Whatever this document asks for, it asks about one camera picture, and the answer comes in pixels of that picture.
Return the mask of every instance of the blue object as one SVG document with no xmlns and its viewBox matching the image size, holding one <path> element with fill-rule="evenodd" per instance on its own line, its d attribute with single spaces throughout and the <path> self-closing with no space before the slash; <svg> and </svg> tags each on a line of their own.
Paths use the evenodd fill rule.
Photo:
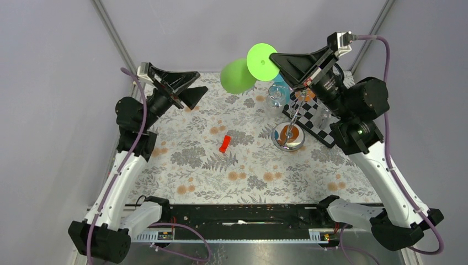
<svg viewBox="0 0 468 265">
<path fill-rule="evenodd" d="M 284 81 L 283 77 L 280 74 L 278 74 L 273 79 L 273 84 L 270 87 L 270 91 L 279 91 L 282 94 L 286 95 L 285 104 L 288 104 L 291 100 L 291 89 L 289 88 L 288 84 L 286 84 L 286 81 Z"/>
</svg>

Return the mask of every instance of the green object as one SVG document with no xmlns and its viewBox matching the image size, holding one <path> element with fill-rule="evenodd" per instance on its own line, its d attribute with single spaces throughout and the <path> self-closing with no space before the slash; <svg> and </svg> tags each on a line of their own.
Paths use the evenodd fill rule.
<svg viewBox="0 0 468 265">
<path fill-rule="evenodd" d="M 240 94 L 253 87 L 257 79 L 253 77 L 245 58 L 232 61 L 223 68 L 220 74 L 222 87 L 231 94 Z"/>
<path fill-rule="evenodd" d="M 247 54 L 249 72 L 260 81 L 270 81 L 279 74 L 279 68 L 270 60 L 276 49 L 266 43 L 255 44 Z"/>
</svg>

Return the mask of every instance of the clear glass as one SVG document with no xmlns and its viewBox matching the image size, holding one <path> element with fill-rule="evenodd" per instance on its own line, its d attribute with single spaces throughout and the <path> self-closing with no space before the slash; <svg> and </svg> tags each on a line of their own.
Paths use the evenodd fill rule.
<svg viewBox="0 0 468 265">
<path fill-rule="evenodd" d="M 330 126 L 332 112 L 322 102 L 320 102 L 320 100 L 317 100 L 317 105 L 318 108 L 311 121 L 314 127 L 317 127 L 320 130 L 325 130 Z"/>
<path fill-rule="evenodd" d="M 304 130 L 296 124 L 296 121 L 299 117 L 299 110 L 302 109 L 305 103 L 305 99 L 306 91 L 302 91 L 297 101 L 296 112 L 292 116 L 291 121 L 278 124 L 272 131 L 273 144 L 280 150 L 293 152 L 304 145 Z"/>
<path fill-rule="evenodd" d="M 290 94 L 291 92 L 289 87 L 273 84 L 268 89 L 268 96 L 265 101 L 265 112 L 270 117 L 276 117 L 281 115 L 284 109 L 284 105 L 286 105 L 286 103 L 289 101 Z"/>
</svg>

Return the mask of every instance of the orange object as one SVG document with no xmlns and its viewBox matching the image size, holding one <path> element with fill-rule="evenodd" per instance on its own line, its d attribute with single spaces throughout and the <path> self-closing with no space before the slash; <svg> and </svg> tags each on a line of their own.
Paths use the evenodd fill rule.
<svg viewBox="0 0 468 265">
<path fill-rule="evenodd" d="M 281 130 L 281 134 L 280 134 L 280 136 L 279 136 L 279 139 L 280 139 L 280 140 L 279 140 L 278 142 L 279 142 L 280 144 L 282 144 L 282 145 L 286 143 L 286 139 L 288 138 L 288 137 L 286 136 L 286 132 L 287 132 L 287 131 L 288 131 L 288 126 L 286 125 L 286 126 L 284 126 L 284 128 Z M 288 142 L 292 142 L 292 141 L 294 141 L 294 140 L 297 139 L 297 137 L 299 136 L 299 129 L 297 129 L 296 126 L 293 126 L 293 127 L 291 128 L 291 133 L 292 133 L 292 136 L 291 136 L 291 138 L 289 138 L 289 141 L 288 141 Z"/>
<path fill-rule="evenodd" d="M 300 98 L 301 97 L 301 92 L 298 91 L 294 94 L 294 96 L 296 98 Z M 309 102 L 311 100 L 313 100 L 315 98 L 315 94 L 310 90 L 310 88 L 307 89 L 307 92 L 306 92 L 306 98 L 305 98 L 305 101 L 306 102 Z"/>
<path fill-rule="evenodd" d="M 222 142 L 222 145 L 220 147 L 221 153 L 226 152 L 227 146 L 229 145 L 230 142 L 231 142 L 231 137 L 229 135 L 224 136 L 224 141 Z"/>
</svg>

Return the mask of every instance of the red toy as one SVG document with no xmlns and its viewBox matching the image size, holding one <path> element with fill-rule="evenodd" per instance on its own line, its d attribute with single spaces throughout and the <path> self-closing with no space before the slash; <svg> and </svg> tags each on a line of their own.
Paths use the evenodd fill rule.
<svg viewBox="0 0 468 265">
<path fill-rule="evenodd" d="M 220 152 L 225 153 L 227 146 L 229 145 L 229 142 L 231 142 L 231 137 L 229 135 L 224 136 L 224 141 L 222 142 L 222 145 L 220 147 Z"/>
</svg>

